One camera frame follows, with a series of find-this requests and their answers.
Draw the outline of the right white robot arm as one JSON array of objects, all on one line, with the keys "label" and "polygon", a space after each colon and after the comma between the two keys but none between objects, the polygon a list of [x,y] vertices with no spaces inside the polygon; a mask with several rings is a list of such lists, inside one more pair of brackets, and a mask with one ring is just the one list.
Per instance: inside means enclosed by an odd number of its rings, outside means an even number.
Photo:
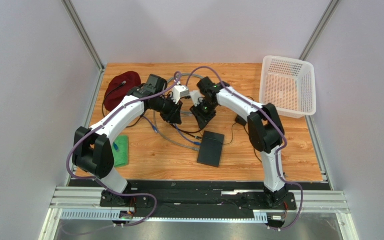
[{"label": "right white robot arm", "polygon": [[283,199],[288,194],[280,163],[285,130],[276,107],[271,103],[255,102],[227,83],[215,84],[208,77],[201,79],[197,87],[198,90],[191,91],[189,97],[193,102],[190,111],[199,129],[203,130],[216,116],[218,106],[230,109],[245,120],[250,143],[261,155],[264,192],[272,202]]}]

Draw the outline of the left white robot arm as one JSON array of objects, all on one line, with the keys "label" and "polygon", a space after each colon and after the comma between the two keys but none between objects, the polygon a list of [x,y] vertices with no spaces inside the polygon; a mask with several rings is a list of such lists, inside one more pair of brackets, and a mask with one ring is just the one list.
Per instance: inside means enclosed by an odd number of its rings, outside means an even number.
[{"label": "left white robot arm", "polygon": [[173,85],[154,74],[145,84],[128,90],[122,102],[98,123],[89,128],[79,127],[74,135],[74,146],[67,157],[66,167],[73,177],[71,165],[91,174],[109,192],[126,196],[128,181],[115,169],[112,151],[116,138],[136,118],[148,109],[168,115],[171,123],[180,123],[180,102],[165,97],[179,82],[182,74],[174,74]]}]

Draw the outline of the black network switch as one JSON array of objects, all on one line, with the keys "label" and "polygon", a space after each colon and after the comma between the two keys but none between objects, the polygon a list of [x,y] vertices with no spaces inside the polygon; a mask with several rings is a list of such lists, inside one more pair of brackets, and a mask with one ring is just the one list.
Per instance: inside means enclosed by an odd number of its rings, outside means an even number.
[{"label": "black network switch", "polygon": [[220,166],[225,135],[204,131],[198,152],[197,163],[218,168]]}]

